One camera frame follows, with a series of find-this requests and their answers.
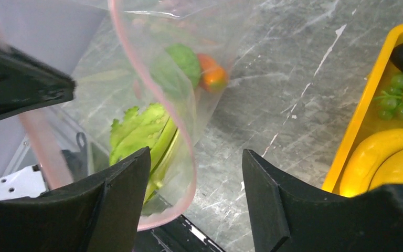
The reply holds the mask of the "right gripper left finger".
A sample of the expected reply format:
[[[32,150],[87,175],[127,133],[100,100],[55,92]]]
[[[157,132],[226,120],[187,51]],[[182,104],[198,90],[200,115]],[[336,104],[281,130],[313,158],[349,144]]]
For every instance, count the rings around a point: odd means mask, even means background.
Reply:
[[[0,201],[0,251],[131,251],[149,148],[37,198]]]

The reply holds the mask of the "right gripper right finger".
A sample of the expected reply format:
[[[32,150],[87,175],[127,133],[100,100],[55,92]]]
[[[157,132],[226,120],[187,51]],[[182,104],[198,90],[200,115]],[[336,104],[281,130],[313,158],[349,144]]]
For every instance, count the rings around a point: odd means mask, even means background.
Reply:
[[[248,149],[242,173],[256,251],[403,251],[403,184],[347,198]]]

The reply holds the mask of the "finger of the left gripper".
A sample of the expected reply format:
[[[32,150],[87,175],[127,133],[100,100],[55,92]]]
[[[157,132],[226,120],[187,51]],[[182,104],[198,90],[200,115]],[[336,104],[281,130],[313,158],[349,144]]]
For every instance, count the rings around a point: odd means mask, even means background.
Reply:
[[[69,75],[10,47],[0,49],[0,121],[74,99]]]

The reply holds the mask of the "yellow plastic tray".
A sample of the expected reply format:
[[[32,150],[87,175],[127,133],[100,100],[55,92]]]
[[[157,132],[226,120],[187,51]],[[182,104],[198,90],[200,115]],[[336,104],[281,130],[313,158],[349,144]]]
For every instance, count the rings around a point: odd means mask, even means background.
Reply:
[[[393,48],[403,43],[403,24],[394,27],[386,36],[355,112],[337,149],[322,189],[338,194],[342,173],[353,151],[368,136],[382,130],[403,128],[403,120],[382,120],[378,117],[378,101],[374,97],[386,89],[391,77],[399,70],[389,61]]]

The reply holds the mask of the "clear zip top bag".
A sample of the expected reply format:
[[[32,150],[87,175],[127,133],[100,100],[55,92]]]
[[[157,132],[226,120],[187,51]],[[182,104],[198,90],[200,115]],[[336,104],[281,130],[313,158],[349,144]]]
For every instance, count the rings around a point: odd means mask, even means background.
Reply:
[[[197,184],[195,143],[223,93],[196,89],[165,51],[181,43],[208,54],[228,80],[255,1],[0,1],[0,48],[14,47],[71,76],[74,99],[41,108],[73,183],[109,164],[114,119],[160,103],[179,137],[164,185],[142,204],[137,230],[174,220]],[[33,166],[29,136],[18,117],[0,121],[0,178]]]

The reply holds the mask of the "orange red toy mango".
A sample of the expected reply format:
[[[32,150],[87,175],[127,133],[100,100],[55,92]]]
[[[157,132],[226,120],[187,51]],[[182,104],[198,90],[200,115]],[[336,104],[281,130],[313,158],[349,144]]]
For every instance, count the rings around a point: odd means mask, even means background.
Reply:
[[[216,59],[208,54],[197,54],[202,69],[200,86],[207,92],[218,93],[227,86],[228,76]]]

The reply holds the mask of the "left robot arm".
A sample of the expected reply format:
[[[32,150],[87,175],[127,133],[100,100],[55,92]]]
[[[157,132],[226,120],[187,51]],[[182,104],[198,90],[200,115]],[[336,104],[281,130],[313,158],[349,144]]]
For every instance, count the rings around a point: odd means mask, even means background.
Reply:
[[[0,121],[18,117],[38,160],[38,171],[27,166],[0,178],[0,201],[37,197],[47,189],[73,183],[66,160],[45,124],[41,108],[71,101],[75,81],[13,47],[0,48]]]

